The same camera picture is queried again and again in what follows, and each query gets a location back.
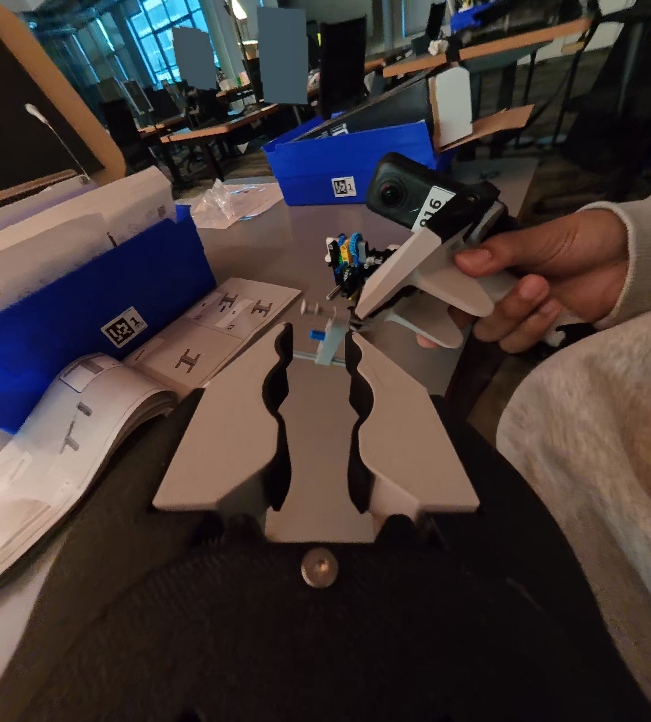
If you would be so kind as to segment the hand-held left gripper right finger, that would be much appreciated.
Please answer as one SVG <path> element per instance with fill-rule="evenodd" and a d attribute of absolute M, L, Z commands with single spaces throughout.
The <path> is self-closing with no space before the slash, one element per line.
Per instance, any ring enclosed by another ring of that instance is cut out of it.
<path fill-rule="evenodd" d="M 357 511 L 414 522 L 475 512 L 480 501 L 427 389 L 360 334 L 346 336 L 346 369 L 357 413 L 348 493 Z"/>

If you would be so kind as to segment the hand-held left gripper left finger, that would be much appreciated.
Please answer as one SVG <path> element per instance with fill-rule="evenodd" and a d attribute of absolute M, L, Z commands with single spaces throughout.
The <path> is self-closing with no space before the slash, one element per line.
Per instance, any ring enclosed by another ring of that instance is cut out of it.
<path fill-rule="evenodd" d="M 279 323 L 205 386 L 153 506 L 222 517 L 281 510 L 291 458 L 279 411 L 293 360 L 291 323 Z"/>

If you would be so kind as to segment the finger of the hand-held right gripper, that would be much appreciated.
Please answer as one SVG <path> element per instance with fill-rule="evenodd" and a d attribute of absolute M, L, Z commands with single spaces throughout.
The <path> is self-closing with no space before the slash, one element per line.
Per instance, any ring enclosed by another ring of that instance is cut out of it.
<path fill-rule="evenodd" d="M 366 315 L 352 306 L 352 330 L 372 332 L 385 323 L 396 323 L 446 349 L 458 348 L 463 335 L 449 315 L 449 305 L 430 294 L 396 294 Z"/>
<path fill-rule="evenodd" d="M 429 228 L 415 232 L 366 281 L 354 314 L 365 320 L 379 312 L 402 288 L 414 286 L 448 303 L 463 299 L 463 276 L 449 249 L 463 237 L 461 230 L 442 242 Z"/>

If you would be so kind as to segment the grey lego axle assembly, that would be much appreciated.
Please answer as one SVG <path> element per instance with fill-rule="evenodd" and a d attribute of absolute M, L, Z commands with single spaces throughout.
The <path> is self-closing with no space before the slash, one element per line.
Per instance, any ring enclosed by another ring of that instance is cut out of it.
<path fill-rule="evenodd" d="M 351 306 L 347 310 L 334 306 L 332 312 L 328 312 L 319 302 L 309 302 L 304 298 L 300 313 L 302 316 L 325 318 L 326 325 L 324 330 L 310 331 L 310 339 L 318 342 L 317 351 L 309 353 L 294 350 L 293 358 L 307 360 L 317 366 L 345 367 L 346 361 L 337 356 L 337 351 L 350 330 Z"/>

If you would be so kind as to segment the colourful lego model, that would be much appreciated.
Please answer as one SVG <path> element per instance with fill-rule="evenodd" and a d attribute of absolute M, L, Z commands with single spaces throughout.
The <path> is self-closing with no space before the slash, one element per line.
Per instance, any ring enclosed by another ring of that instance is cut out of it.
<path fill-rule="evenodd" d="M 389 245 L 385 250 L 371 248 L 360 232 L 352 236 L 341 233 L 338 237 L 326 238 L 325 261 L 332 270 L 335 287 L 327 294 L 326 300 L 337 297 L 356 300 L 368 278 L 400 248 Z"/>

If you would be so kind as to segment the lego instruction booklet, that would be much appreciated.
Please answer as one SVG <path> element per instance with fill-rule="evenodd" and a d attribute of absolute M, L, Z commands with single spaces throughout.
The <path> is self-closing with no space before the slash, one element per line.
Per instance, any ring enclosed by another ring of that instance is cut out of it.
<path fill-rule="evenodd" d="M 300 290 L 233 277 L 125 360 L 84 356 L 52 381 L 22 428 L 0 432 L 0 584 L 69 515 L 135 428 L 240 354 Z"/>

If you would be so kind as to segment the blue plastic bin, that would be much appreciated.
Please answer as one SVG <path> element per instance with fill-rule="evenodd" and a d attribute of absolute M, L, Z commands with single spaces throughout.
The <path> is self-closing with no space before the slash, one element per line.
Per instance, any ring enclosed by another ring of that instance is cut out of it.
<path fill-rule="evenodd" d="M 95 353 L 124 359 L 215 289 L 190 208 L 0 312 L 0 430 L 16 433 L 52 381 Z"/>
<path fill-rule="evenodd" d="M 388 152 L 400 152 L 436 170 L 446 170 L 457 153 L 434 151 L 425 121 L 296 140 L 319 120 L 313 118 L 264 147 L 289 206 L 364 204 L 375 167 Z"/>

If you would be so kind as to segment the black monitor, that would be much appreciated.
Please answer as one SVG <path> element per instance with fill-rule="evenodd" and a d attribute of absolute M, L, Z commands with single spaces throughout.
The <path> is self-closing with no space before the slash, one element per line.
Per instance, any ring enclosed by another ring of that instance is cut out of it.
<path fill-rule="evenodd" d="M 365 97 L 367 17 L 320 24 L 318 108 L 324 120 L 349 111 Z"/>

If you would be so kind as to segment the wooden desk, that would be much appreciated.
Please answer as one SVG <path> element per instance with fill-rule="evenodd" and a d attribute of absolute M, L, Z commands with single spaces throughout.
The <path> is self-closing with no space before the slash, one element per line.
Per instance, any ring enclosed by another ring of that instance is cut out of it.
<path fill-rule="evenodd" d="M 233 120 L 225 123 L 219 123 L 214 126 L 207 128 L 192 130 L 192 131 L 177 131 L 162 136 L 159 140 L 162 144 L 170 143 L 183 143 L 183 144 L 195 144 L 197 145 L 200 141 L 209 139 L 218 139 L 220 137 L 226 137 L 246 126 L 252 126 L 253 124 L 263 121 L 270 115 L 277 113 L 279 110 L 279 104 L 269 104 L 258 110 L 254 110 L 248 114 L 243 114 Z"/>
<path fill-rule="evenodd" d="M 469 61 L 511 50 L 528 49 L 531 46 L 544 46 L 555 41 L 557 38 L 575 35 L 576 33 L 582 34 L 589 30 L 591 25 L 591 18 L 583 17 L 569 23 L 525 32 L 519 35 L 511 35 L 497 41 L 468 46 L 458 51 L 455 49 L 455 42 L 449 41 L 446 53 L 432 55 L 427 52 L 421 56 L 409 57 L 387 65 L 383 68 L 383 77 L 398 77 L 404 74 L 437 68 L 452 62 Z"/>

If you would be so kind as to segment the clear plastic bag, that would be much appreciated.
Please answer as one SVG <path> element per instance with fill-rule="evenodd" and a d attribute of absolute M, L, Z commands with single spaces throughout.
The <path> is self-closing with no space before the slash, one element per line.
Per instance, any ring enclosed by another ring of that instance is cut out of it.
<path fill-rule="evenodd" d="M 268 182 L 241 179 L 234 184 L 217 180 L 191 201 L 189 210 L 197 228 L 225 230 L 264 214 L 283 200 L 280 185 L 273 178 Z"/>

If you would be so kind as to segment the person's light sweatshirt and lap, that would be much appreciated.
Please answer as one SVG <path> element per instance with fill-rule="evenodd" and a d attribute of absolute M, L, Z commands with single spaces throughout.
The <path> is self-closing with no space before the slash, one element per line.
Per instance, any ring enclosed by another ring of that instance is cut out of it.
<path fill-rule="evenodd" d="M 537 366 L 496 446 L 565 532 L 651 702 L 651 312 Z"/>

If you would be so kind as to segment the black office chair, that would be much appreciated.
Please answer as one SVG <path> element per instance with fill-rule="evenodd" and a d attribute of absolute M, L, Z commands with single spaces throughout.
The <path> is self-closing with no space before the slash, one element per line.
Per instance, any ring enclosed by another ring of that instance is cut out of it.
<path fill-rule="evenodd" d="M 156 165 L 156 158 L 140 137 L 138 127 L 124 99 L 99 104 L 106 127 L 114 143 L 122 152 L 128 172 L 137 173 Z"/>
<path fill-rule="evenodd" d="M 607 14 L 622 24 L 591 91 L 571 105 L 577 117 L 562 146 L 583 170 L 606 174 L 627 161 L 651 168 L 651 2 Z"/>

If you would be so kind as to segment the white cardboard box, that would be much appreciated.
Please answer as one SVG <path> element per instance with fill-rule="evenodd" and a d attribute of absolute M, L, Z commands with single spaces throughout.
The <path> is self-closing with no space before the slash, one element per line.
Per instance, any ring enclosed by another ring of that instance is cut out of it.
<path fill-rule="evenodd" d="M 175 201 L 157 167 L 102 187 L 72 178 L 0 208 L 0 312 L 166 219 Z"/>

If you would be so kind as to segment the thin white rod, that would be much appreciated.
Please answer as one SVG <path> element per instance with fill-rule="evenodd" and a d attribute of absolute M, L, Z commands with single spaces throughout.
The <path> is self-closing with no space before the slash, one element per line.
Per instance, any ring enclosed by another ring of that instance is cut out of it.
<path fill-rule="evenodd" d="M 80 171 L 80 174 L 83 178 L 82 183 L 88 184 L 93 181 L 92 177 L 88 173 L 88 171 L 85 169 L 85 167 L 82 165 L 82 163 L 77 159 L 72 149 L 69 148 L 69 146 L 65 143 L 64 139 L 59 135 L 59 133 L 54 129 L 54 127 L 51 125 L 50 121 L 41 113 L 39 108 L 32 104 L 32 103 L 25 103 L 24 108 L 28 114 L 36 118 L 38 121 L 40 121 L 43 125 L 45 125 L 50 132 L 55 136 L 55 138 L 58 140 L 59 144 L 64 148 L 64 150 L 67 152 L 69 157 L 75 162 L 77 168 Z"/>

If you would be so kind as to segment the black panel with wooden edge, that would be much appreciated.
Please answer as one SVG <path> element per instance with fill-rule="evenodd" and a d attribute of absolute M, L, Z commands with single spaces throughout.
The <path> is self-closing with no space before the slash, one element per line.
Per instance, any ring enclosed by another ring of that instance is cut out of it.
<path fill-rule="evenodd" d="M 125 176 L 122 152 L 28 26 L 0 3 L 0 195 L 63 173 L 80 173 L 36 105 L 98 185 Z"/>

